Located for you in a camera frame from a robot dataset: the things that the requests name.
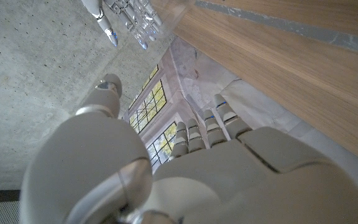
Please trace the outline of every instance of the metal grate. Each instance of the metal grate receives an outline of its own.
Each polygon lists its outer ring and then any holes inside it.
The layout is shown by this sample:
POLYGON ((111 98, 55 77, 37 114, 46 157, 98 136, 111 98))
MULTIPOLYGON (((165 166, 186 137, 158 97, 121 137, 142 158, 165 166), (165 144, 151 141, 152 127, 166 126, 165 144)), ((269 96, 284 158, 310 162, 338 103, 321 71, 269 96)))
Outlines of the metal grate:
POLYGON ((20 202, 0 202, 0 224, 19 223, 20 202))

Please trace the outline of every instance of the wooden panel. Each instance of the wooden panel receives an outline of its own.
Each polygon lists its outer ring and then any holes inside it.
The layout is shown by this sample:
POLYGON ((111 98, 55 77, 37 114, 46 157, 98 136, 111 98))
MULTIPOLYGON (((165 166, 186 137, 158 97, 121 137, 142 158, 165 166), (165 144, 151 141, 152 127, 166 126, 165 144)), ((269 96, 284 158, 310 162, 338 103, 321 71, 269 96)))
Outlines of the wooden panel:
POLYGON ((358 156, 358 53, 199 7, 175 33, 358 156))
POLYGON ((358 0, 204 0, 358 35, 358 0))

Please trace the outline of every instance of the window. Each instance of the window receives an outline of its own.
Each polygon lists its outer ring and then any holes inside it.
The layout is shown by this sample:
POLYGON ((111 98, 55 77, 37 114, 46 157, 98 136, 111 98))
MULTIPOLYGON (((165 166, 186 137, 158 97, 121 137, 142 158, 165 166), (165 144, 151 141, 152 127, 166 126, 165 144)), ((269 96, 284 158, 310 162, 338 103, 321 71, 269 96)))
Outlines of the window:
POLYGON ((177 134, 177 124, 172 123, 148 148, 153 172, 161 164, 168 161, 173 149, 173 141, 177 134))
POLYGON ((153 119, 153 117, 166 104, 164 90, 161 80, 155 84, 152 91, 147 95, 145 100, 140 104, 138 109, 129 118, 129 124, 140 133, 144 127, 153 119))
POLYGON ((150 80, 154 77, 154 75, 158 72, 158 65, 154 68, 154 70, 152 71, 152 73, 149 75, 149 77, 147 78, 146 82, 143 84, 142 86, 142 90, 136 94, 134 100, 132 100, 132 103, 129 105, 130 109, 132 107, 132 105, 135 103, 136 99, 139 97, 139 95, 143 92, 143 90, 146 88, 147 84, 149 84, 150 80))

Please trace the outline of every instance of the concrete ceiling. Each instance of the concrete ceiling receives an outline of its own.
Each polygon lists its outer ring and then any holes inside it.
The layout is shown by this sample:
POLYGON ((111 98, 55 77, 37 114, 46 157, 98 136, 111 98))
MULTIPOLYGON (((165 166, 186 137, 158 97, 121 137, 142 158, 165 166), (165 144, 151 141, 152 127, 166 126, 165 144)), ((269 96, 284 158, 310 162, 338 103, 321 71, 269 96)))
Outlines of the concrete ceiling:
POLYGON ((121 78, 123 114, 174 38, 144 51, 105 12, 118 48, 80 0, 0 0, 0 190, 19 189, 32 156, 105 73, 121 78))

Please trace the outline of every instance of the white robotic hand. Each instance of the white robotic hand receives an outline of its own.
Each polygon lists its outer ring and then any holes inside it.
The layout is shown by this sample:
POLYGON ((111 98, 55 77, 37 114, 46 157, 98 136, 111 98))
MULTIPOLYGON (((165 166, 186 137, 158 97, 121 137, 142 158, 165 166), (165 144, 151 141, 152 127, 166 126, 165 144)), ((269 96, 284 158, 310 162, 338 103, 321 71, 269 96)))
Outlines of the white robotic hand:
POLYGON ((180 122, 152 175, 142 140, 116 119, 121 90, 106 75, 42 146, 24 175, 21 223, 358 223, 343 170, 276 129, 251 130, 221 95, 224 127, 204 113, 211 148, 194 119, 180 122))
MULTIPOLYGON (((94 15, 102 30, 117 47, 117 35, 104 15, 102 0, 82 0, 87 10, 94 15)), ((147 39, 154 41, 160 32, 162 20, 149 0, 104 0, 127 30, 135 37, 143 49, 147 49, 147 39)))

